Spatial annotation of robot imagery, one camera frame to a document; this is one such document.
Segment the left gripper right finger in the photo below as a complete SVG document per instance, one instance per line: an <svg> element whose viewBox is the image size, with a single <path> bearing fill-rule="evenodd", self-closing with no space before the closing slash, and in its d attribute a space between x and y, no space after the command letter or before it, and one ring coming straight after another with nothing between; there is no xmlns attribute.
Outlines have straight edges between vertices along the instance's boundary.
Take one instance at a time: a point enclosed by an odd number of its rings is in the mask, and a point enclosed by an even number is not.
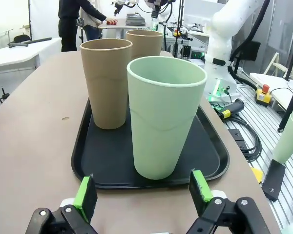
<svg viewBox="0 0 293 234"><path fill-rule="evenodd" d="M227 227L233 234L269 234L268 226L255 201L241 197L236 202L214 196L200 170L192 170L189 192L198 218L188 234L213 234L218 227Z"/></svg>

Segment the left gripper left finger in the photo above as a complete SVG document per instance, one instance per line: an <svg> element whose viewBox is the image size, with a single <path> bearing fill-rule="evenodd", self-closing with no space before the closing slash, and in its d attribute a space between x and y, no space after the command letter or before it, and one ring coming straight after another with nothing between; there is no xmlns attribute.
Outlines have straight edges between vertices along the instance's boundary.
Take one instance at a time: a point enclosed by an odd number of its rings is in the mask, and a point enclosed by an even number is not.
<svg viewBox="0 0 293 234"><path fill-rule="evenodd" d="M72 204L56 211L37 208L26 229L27 234L95 234L90 222L98 196L93 175L82 179Z"/></svg>

